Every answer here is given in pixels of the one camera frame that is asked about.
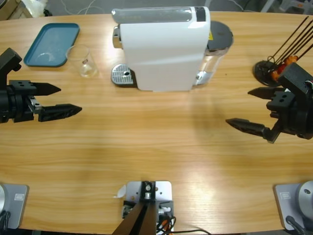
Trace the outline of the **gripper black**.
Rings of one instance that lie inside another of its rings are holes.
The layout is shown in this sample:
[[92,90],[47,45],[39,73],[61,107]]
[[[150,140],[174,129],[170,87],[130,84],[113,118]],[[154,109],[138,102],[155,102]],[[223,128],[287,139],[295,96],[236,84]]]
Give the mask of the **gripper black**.
[[292,92],[279,87],[259,87],[249,91],[248,94],[269,100],[266,107],[271,111],[270,116],[276,118],[277,122],[270,129],[246,119],[226,119],[230,126],[243,133],[260,136],[269,143],[274,143],[280,133],[296,135],[307,140],[313,137],[310,108],[301,110]]
[[50,95],[61,89],[49,83],[35,83],[29,80],[9,80],[0,91],[0,122],[23,122],[38,115],[39,122],[64,119],[78,114],[82,108],[73,104],[59,104],[42,107],[35,96]]

